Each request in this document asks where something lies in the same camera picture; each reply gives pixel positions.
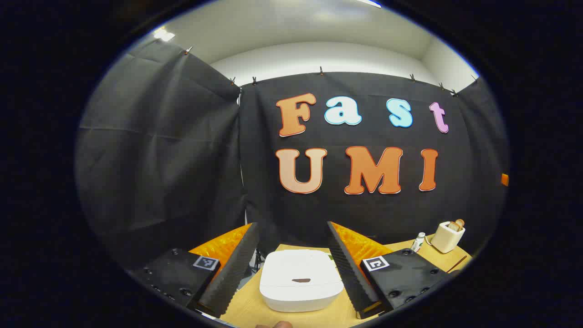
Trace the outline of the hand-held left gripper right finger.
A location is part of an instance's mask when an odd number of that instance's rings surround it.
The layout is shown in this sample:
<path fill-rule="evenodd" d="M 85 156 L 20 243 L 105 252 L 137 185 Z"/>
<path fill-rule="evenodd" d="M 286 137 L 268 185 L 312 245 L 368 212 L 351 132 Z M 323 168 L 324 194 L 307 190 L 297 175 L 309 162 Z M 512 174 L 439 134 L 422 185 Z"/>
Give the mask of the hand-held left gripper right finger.
<path fill-rule="evenodd" d="M 327 223 L 329 250 L 359 319 L 408 306 L 452 278 L 456 252 L 414 241 L 381 245 L 335 222 Z"/>

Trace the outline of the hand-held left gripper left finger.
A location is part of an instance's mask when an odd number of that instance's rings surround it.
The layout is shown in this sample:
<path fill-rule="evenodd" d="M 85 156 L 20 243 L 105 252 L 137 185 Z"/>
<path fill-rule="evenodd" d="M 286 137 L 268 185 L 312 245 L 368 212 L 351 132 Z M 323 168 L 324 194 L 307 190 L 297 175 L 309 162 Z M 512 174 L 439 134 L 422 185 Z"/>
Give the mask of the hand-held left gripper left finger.
<path fill-rule="evenodd" d="M 227 311 L 260 240 L 250 223 L 184 251 L 173 248 L 130 276 L 170 302 L 219 317 Z"/>

